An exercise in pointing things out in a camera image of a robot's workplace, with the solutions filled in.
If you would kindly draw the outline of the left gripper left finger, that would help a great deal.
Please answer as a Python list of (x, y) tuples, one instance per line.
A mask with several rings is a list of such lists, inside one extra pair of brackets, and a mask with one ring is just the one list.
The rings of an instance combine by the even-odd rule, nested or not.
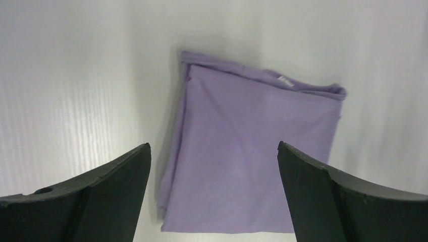
[(1, 197), (1, 241), (132, 241), (151, 147), (28, 195)]

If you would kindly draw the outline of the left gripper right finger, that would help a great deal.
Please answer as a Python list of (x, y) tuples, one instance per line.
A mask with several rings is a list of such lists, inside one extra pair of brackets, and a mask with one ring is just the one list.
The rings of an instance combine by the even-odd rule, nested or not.
[(298, 241), (427, 241), (427, 195), (360, 179), (285, 142), (278, 164)]

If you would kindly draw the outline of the purple t-shirt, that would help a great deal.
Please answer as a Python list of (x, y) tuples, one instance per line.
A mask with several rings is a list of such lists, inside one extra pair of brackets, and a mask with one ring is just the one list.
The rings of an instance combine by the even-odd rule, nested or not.
[(162, 231), (294, 231), (277, 160), (284, 141), (327, 162), (347, 91), (181, 53), (184, 93), (158, 190)]

